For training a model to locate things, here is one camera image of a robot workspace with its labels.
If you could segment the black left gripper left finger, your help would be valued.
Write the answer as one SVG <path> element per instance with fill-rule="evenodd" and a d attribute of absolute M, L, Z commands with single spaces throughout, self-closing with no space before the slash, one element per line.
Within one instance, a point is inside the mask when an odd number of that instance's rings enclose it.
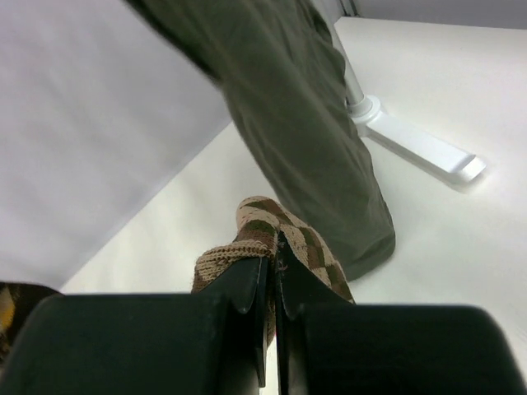
<path fill-rule="evenodd" d="M 26 321 L 4 394 L 256 394 L 265 384 L 269 262 L 196 294 L 65 295 Z"/>

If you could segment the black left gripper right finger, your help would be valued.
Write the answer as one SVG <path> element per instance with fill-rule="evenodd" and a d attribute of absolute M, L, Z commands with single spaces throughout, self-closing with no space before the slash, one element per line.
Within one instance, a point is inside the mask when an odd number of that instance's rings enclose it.
<path fill-rule="evenodd" d="M 463 305 L 305 303 L 276 290 L 282 394 L 523 394 L 502 330 Z"/>

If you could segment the brown black argyle sock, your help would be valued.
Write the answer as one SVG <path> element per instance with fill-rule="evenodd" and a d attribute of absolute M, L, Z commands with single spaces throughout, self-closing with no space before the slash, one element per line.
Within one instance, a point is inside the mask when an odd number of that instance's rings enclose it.
<path fill-rule="evenodd" d="M 38 284 L 1 283 L 1 366 L 8 357 L 18 332 L 35 307 L 60 292 Z"/>

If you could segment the silver clothes rack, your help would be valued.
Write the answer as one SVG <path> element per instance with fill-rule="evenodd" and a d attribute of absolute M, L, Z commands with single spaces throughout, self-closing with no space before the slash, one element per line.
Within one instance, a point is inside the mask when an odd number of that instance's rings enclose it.
<path fill-rule="evenodd" d="M 487 168 L 481 158 L 388 114 L 378 97 L 364 93 L 324 2 L 315 1 L 314 5 L 326 22 L 333 46 L 345 61 L 346 107 L 358 134 L 446 184 L 474 182 Z"/>

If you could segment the olive green hanging garment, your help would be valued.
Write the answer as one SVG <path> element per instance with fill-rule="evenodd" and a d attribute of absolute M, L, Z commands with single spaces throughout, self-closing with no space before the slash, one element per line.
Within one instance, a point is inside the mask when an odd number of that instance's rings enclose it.
<path fill-rule="evenodd" d="M 309 1 L 132 1 L 222 92 L 280 203 L 356 280 L 393 254 L 394 224 L 347 114 L 343 56 Z"/>

